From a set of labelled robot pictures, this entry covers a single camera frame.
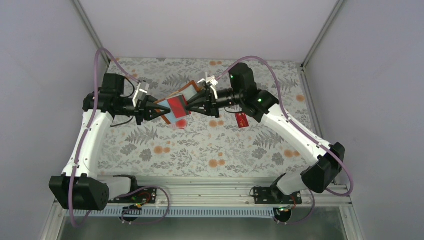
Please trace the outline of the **brown leather card holder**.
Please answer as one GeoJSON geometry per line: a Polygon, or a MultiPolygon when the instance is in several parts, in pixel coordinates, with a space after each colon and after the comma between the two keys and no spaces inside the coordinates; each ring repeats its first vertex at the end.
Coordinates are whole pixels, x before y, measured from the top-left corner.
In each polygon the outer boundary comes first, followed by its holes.
{"type": "Polygon", "coordinates": [[[155,103],[157,105],[170,109],[170,113],[161,116],[165,123],[167,125],[175,124],[191,115],[192,112],[186,109],[188,105],[187,101],[194,97],[199,91],[200,88],[197,83],[192,80],[174,94],[156,101],[155,103]]]}

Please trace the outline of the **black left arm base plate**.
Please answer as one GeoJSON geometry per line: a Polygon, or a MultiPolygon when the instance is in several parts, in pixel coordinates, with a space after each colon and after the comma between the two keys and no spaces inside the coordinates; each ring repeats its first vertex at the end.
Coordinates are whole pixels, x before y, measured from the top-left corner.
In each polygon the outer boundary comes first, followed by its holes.
{"type": "Polygon", "coordinates": [[[149,188],[143,189],[141,191],[138,191],[137,193],[134,193],[130,196],[114,198],[114,199],[110,200],[109,203],[130,204],[130,205],[155,204],[157,192],[158,192],[157,188],[149,187],[149,188]]]}

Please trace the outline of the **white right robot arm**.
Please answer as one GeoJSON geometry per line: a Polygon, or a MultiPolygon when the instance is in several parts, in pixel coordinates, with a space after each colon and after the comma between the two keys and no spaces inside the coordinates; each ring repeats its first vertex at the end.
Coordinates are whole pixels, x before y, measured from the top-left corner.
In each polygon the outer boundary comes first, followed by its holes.
{"type": "Polygon", "coordinates": [[[293,146],[306,161],[300,173],[284,173],[273,183],[284,195],[311,190],[321,194],[342,171],[345,148],[314,134],[297,121],[279,100],[257,87],[254,72],[245,63],[235,64],[229,71],[231,87],[216,90],[214,76],[199,81],[203,89],[187,101],[188,111],[219,117],[219,110],[238,105],[247,116],[275,131],[293,146]]]}

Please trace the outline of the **bright red credit card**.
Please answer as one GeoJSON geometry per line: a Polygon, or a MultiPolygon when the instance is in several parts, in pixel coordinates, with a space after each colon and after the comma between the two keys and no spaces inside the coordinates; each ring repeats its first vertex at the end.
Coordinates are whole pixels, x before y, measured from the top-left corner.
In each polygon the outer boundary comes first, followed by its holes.
{"type": "Polygon", "coordinates": [[[184,95],[172,96],[166,100],[169,103],[171,112],[176,119],[189,116],[190,111],[186,110],[187,101],[184,95]]]}

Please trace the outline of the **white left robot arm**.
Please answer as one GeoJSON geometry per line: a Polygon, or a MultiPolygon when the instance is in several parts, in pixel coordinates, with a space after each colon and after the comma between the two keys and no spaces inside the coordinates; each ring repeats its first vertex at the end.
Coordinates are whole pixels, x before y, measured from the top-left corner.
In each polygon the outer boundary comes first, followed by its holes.
{"type": "Polygon", "coordinates": [[[134,117],[137,125],[169,114],[147,94],[148,83],[136,88],[133,98],[124,96],[127,78],[106,73],[97,91],[83,101],[82,125],[73,153],[59,176],[52,176],[49,188],[66,210],[102,211],[108,202],[138,188],[132,175],[101,176],[100,153],[116,116],[134,117]]]}

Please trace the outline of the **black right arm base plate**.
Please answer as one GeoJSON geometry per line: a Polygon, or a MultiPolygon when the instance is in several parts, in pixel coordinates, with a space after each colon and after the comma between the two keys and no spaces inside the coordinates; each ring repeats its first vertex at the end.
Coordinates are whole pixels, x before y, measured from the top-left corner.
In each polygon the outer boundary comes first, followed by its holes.
{"type": "Polygon", "coordinates": [[[254,186],[249,191],[256,205],[300,205],[303,203],[301,193],[283,194],[276,187],[254,186]]]}

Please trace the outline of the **dark red credit card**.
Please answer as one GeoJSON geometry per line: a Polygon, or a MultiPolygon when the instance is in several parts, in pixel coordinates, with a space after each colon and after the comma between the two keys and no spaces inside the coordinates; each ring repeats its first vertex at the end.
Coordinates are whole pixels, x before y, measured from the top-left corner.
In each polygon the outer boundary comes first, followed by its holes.
{"type": "Polygon", "coordinates": [[[249,122],[245,113],[236,113],[235,119],[240,129],[249,127],[249,122]]]}

